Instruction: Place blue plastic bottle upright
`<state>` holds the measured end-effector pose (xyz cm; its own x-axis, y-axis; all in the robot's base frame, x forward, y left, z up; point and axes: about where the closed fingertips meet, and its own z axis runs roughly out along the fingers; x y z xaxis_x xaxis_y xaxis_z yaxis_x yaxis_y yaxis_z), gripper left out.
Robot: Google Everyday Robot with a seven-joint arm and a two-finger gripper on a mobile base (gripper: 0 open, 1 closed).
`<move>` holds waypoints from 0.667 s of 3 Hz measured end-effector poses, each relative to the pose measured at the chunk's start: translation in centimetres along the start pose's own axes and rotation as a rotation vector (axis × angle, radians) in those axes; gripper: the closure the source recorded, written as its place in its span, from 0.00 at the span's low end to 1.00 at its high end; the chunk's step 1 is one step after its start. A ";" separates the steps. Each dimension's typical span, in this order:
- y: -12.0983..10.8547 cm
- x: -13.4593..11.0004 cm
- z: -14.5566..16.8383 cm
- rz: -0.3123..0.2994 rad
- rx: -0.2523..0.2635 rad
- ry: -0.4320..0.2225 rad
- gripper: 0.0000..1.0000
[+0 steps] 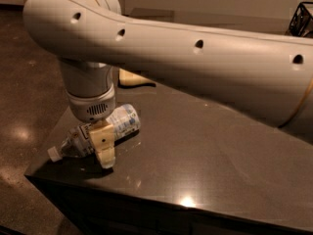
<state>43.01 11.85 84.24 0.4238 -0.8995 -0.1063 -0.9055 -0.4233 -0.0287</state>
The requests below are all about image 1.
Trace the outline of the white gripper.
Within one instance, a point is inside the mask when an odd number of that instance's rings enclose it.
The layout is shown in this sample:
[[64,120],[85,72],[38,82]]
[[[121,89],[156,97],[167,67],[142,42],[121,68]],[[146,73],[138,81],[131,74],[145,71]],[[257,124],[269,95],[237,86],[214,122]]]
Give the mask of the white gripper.
[[81,98],[68,94],[68,103],[73,115],[82,122],[93,122],[89,129],[89,137],[96,157],[103,169],[114,166],[114,128],[106,120],[115,109],[115,93],[111,87],[100,96]]

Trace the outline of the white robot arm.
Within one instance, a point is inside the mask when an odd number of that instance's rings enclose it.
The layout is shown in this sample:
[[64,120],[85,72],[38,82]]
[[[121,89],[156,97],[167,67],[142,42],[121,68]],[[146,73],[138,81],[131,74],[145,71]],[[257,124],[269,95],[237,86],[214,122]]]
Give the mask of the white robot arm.
[[132,19],[118,0],[27,0],[23,21],[57,56],[81,121],[114,109],[112,68],[120,67],[313,141],[309,38]]

